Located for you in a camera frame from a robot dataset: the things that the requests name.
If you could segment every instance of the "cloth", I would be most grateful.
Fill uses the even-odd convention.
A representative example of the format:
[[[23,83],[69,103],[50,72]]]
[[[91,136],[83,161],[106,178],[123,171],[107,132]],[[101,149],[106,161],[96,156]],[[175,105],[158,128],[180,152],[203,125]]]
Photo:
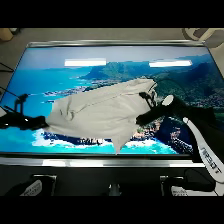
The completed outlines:
[[[139,92],[148,92],[154,84],[152,79],[134,79],[58,99],[46,118],[49,127],[45,131],[80,138],[109,138],[117,154],[137,131],[136,118],[150,110]]]

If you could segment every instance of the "floor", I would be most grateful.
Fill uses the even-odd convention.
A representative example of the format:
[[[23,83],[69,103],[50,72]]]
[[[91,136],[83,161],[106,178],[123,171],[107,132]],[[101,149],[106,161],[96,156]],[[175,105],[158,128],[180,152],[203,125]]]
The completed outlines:
[[[9,42],[0,43],[0,62],[15,68],[29,42],[60,40],[183,40],[181,28],[24,28]],[[0,74],[0,85],[6,87],[11,75]],[[129,182],[136,178],[138,183],[147,182],[154,186],[151,195],[160,194],[160,175],[180,175],[183,170],[165,171],[151,169],[87,169],[0,166],[0,195],[19,182],[26,181],[31,174],[57,174],[56,195],[100,195],[108,190],[112,182]]]

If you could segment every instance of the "television screen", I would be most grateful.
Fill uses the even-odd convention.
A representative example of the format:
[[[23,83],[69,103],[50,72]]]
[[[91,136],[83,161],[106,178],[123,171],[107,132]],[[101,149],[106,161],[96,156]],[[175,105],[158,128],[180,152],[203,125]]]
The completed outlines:
[[[27,48],[8,85],[17,96],[28,94],[27,116],[48,116],[54,100],[136,78],[158,83],[157,101],[169,94],[187,104],[213,107],[224,127],[224,83],[206,47],[71,46]],[[14,108],[5,92],[1,106]],[[0,152],[114,154],[111,139],[49,133],[43,129],[0,130]],[[136,130],[121,154],[191,154],[187,127],[176,118],[160,117]]]

